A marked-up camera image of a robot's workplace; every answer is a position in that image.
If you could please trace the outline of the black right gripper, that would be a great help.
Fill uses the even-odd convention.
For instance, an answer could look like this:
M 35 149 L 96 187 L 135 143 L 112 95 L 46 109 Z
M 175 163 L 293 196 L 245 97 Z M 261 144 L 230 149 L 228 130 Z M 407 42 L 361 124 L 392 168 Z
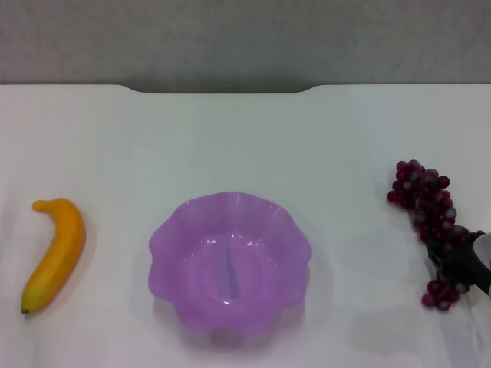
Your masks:
M 455 247 L 445 260 L 442 243 L 427 241 L 427 254 L 438 271 L 452 284 L 475 285 L 490 294 L 490 233 L 468 232 L 466 241 Z

